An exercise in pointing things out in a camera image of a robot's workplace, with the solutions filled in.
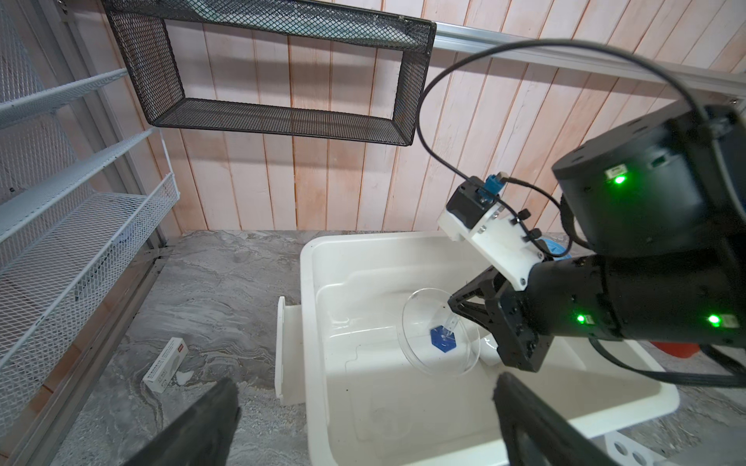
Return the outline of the blue-based graduated cylinder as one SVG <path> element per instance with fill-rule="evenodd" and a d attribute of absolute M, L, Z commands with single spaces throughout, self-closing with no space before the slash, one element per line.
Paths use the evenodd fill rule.
<path fill-rule="evenodd" d="M 456 316 L 447 318 L 443 324 L 433 326 L 433 328 L 429 330 L 431 345 L 439 351 L 442 351 L 442 353 L 448 353 L 449 351 L 456 349 L 457 338 L 455 336 L 455 331 L 457 327 L 458 318 Z"/>

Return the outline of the blue plastic bin lid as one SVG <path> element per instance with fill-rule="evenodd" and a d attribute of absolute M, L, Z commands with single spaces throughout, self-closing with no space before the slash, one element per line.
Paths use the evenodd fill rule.
<path fill-rule="evenodd" d="M 557 243 L 549 237 L 543 237 L 537 242 L 543 250 L 545 261 L 565 260 L 572 258 L 571 251 L 569 250 L 569 248 L 567 248 L 567 245 Z"/>

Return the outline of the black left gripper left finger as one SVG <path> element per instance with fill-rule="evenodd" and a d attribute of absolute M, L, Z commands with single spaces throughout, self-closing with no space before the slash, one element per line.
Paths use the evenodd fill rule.
<path fill-rule="evenodd" d="M 241 417 L 237 384 L 220 380 L 127 465 L 225 465 Z"/>

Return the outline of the clear petri dish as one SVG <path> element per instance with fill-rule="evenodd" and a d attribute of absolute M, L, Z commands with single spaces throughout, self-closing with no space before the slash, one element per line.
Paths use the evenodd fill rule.
<path fill-rule="evenodd" d="M 406 359 L 431 376 L 459 377 L 480 357 L 480 328 L 455 314 L 450 294 L 441 289 L 418 289 L 406 300 L 397 339 Z"/>

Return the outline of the white plastic storage bin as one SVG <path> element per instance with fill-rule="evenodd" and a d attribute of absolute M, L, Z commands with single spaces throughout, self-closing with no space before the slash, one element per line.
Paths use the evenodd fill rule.
<path fill-rule="evenodd" d="M 322 237 L 302 249 L 302 304 L 278 302 L 275 391 L 284 405 L 306 404 L 313 465 L 508 463 L 493 405 L 505 366 L 425 374 L 397 339 L 412 293 L 450 295 L 487 267 L 441 233 Z M 623 371 L 582 339 L 555 339 L 538 373 L 513 372 L 589 438 L 679 406 L 676 388 Z"/>

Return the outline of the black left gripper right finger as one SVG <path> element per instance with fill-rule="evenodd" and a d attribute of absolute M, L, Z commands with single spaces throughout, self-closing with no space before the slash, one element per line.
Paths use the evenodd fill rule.
<path fill-rule="evenodd" d="M 493 403 L 511 465 L 615 463 L 511 373 L 498 377 Z"/>

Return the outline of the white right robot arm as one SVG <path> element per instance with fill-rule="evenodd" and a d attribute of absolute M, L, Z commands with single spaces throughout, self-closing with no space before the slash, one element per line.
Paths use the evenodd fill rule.
<path fill-rule="evenodd" d="M 678 386 L 743 388 L 724 348 L 745 345 L 745 122 L 725 104 L 668 105 L 586 142 L 553 168 L 561 222 L 585 256 L 548 252 L 528 211 L 497 197 L 500 175 L 452 196 L 442 227 L 489 267 L 448 301 L 535 372 L 557 337 L 598 353 L 624 340 L 692 344 L 720 375 L 648 371 Z"/>

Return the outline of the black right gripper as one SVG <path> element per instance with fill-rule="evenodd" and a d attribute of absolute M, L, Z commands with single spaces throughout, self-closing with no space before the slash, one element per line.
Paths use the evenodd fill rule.
<path fill-rule="evenodd" d="M 489 267 L 457 290 L 448 305 L 466 338 L 492 334 L 502 362 L 522 371 L 538 371 L 557 337 L 618 339 L 598 256 L 538 263 L 522 291 Z"/>

